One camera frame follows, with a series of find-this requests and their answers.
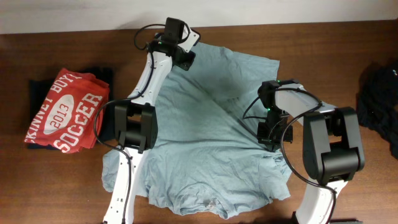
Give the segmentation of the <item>light blue t-shirt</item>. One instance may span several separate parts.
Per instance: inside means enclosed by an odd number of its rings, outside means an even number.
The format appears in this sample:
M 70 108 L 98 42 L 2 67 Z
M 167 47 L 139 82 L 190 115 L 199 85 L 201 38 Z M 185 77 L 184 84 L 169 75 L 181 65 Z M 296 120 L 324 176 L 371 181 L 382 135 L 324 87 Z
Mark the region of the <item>light blue t-shirt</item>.
M 203 43 L 193 51 L 190 69 L 174 67 L 159 91 L 158 137 L 137 194 L 177 215 L 224 219 L 288 198 L 291 170 L 256 138 L 266 115 L 257 91 L 279 61 Z

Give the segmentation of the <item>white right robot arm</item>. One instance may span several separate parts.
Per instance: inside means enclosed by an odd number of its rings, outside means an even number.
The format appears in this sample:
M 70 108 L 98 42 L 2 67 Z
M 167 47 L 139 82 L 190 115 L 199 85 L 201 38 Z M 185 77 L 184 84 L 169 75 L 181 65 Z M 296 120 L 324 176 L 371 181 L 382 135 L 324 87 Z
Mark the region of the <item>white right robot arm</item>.
M 257 140 L 279 149 L 293 141 L 294 123 L 303 127 L 302 160 L 306 183 L 292 223 L 331 223 L 338 195 L 355 173 L 364 168 L 365 158 L 358 117 L 352 107 L 337 108 L 308 92 L 297 80 L 263 82 L 257 99 L 267 111 L 258 124 Z

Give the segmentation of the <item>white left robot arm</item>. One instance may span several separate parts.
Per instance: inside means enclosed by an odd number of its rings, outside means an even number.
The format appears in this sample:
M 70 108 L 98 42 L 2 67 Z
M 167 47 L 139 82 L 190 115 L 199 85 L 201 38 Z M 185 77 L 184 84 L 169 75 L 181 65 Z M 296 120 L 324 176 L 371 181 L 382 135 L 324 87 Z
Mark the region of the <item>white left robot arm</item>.
M 114 130 L 119 164 L 113 194 L 103 223 L 134 222 L 134 201 L 138 181 L 148 152 L 157 139 L 155 101 L 173 66 L 188 70 L 195 58 L 191 50 L 178 49 L 172 55 L 152 51 L 138 84 L 126 100 L 114 107 Z

